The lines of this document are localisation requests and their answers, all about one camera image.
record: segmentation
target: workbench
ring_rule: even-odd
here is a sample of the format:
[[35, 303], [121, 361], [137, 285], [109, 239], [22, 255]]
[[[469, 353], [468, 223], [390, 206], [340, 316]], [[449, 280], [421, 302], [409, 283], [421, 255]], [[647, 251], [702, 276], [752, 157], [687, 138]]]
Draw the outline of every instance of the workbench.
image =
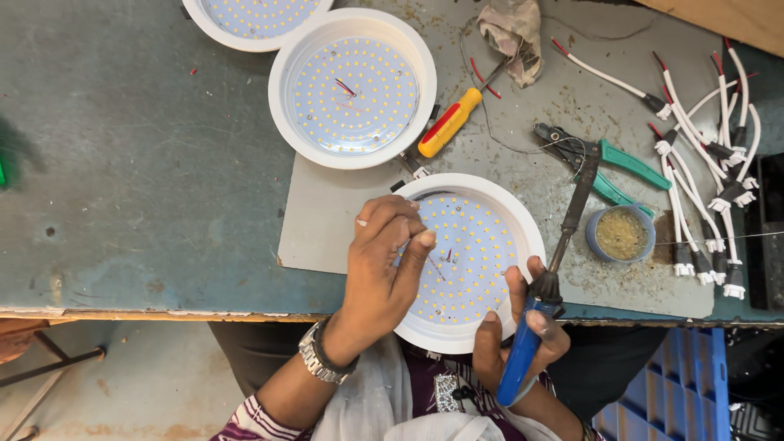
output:
[[[592, 2], [542, 2], [543, 14], [555, 13], [582, 29], [591, 22], [589, 31], [611, 35], [641, 27], [570, 10], [593, 7], [582, 3]], [[438, 69], [438, 104], [456, 100], [470, 86], [459, 34], [483, 2], [349, 0], [334, 7], [346, 5], [392, 13], [423, 36]], [[537, 83], [521, 90], [508, 78], [499, 81], [503, 100], [485, 98], [488, 120], [477, 109], [461, 134], [426, 162], [435, 173], [489, 174], [513, 194], [525, 195], [549, 250], [572, 192], [570, 170], [547, 155], [500, 147], [489, 137], [488, 123], [508, 144], [537, 143], [529, 127], [538, 120], [655, 157], [644, 124], [630, 124], [636, 118], [653, 120], [652, 115], [623, 90], [608, 83], [594, 89], [589, 85], [597, 84], [595, 77], [575, 73], [577, 67], [549, 42], [548, 31], [566, 30], [559, 20], [543, 18], [546, 65]], [[476, 35], [466, 40], [466, 51], [480, 65], [490, 65], [486, 45], [477, 44]], [[602, 62], [655, 93], [662, 81], [655, 65], [624, 60], [634, 55], [615, 48], [637, 45], [647, 54], [651, 47], [669, 45], [665, 52], [673, 65], [695, 79], [713, 77], [706, 63], [689, 67], [684, 59], [693, 54], [681, 53], [686, 48], [677, 43], [677, 35], [648, 42], [643, 31], [634, 39], [607, 42], [613, 49]], [[764, 73], [751, 87], [766, 130], [760, 151], [781, 151], [773, 145], [782, 139], [775, 122], [784, 113], [775, 79], [784, 64], [755, 49], [742, 46], [739, 52], [747, 71]], [[278, 133], [267, 105], [275, 53], [220, 45], [187, 20], [176, 1], [30, 0], [0, 5], [0, 55], [0, 162], [8, 180], [0, 190], [0, 316], [315, 320], [340, 306], [344, 276], [282, 268], [276, 255], [294, 150]], [[725, 66], [731, 70], [730, 63]], [[688, 106], [716, 87], [690, 86], [679, 90]], [[534, 107], [536, 119], [518, 114]], [[588, 121], [594, 120], [591, 126]], [[461, 159], [462, 151], [482, 149], [484, 160], [469, 154]], [[526, 170], [541, 174], [526, 177]], [[654, 195], [622, 173], [607, 175], [652, 204], [657, 216], [669, 209], [666, 194]], [[592, 197], [586, 211], [603, 206]], [[575, 274], [589, 279], [593, 258], [579, 252], [573, 258], [582, 258], [586, 267]], [[601, 267], [606, 278], [601, 283], [630, 277], [633, 270], [624, 271]], [[670, 274], [655, 282], [675, 283]], [[636, 294], [630, 285], [623, 295]], [[704, 319], [578, 304], [567, 309], [565, 319], [586, 323], [784, 324], [784, 314], [753, 310], [748, 300], [718, 291], [713, 314]]]

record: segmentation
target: person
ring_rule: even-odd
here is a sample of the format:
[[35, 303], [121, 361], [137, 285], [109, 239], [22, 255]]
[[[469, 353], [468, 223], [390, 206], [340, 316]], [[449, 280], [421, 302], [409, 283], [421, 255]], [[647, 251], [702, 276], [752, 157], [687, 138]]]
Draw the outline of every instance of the person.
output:
[[[591, 417], [623, 394], [666, 330], [567, 327], [537, 311], [523, 316], [528, 282], [509, 267], [514, 320], [525, 320], [542, 344], [516, 402], [500, 406], [494, 394], [509, 349], [495, 312], [479, 324], [473, 354], [433, 354], [392, 334], [435, 246], [418, 209], [396, 195], [365, 203], [355, 218], [343, 305], [329, 319], [313, 327], [210, 323], [248, 397], [212, 439], [603, 439]], [[536, 256], [527, 267], [532, 277], [545, 271]]]

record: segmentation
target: cloth rag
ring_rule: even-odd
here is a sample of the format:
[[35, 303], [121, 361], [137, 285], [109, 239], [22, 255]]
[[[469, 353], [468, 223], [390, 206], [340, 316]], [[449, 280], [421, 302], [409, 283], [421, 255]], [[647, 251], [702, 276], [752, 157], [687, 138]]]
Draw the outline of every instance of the cloth rag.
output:
[[477, 23], [490, 47], [513, 58], [504, 71], [521, 88], [532, 85], [543, 65], [542, 17], [536, 0], [490, 0]]

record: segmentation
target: wire cutter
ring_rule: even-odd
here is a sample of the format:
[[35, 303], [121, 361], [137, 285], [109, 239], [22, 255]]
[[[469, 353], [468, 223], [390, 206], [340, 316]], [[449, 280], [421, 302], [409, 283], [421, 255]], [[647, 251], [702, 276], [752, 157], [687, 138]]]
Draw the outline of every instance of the wire cutter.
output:
[[[547, 141], [548, 145], [544, 147], [545, 150], [568, 162], [577, 171], [580, 171], [588, 156], [600, 155], [602, 162], [624, 169], [647, 182], [653, 188], [669, 190], [673, 186], [667, 178], [652, 169], [648, 164], [618, 148], [612, 147], [605, 139], [599, 140], [598, 143], [582, 140], [566, 133], [561, 127], [551, 127], [543, 123], [534, 125], [534, 132]], [[593, 182], [593, 190], [612, 205], [631, 205], [635, 203], [634, 199], [620, 191], [601, 172], [597, 172], [596, 180]], [[649, 217], [653, 218], [653, 212], [650, 209], [641, 206], [640, 210], [643, 210]]]

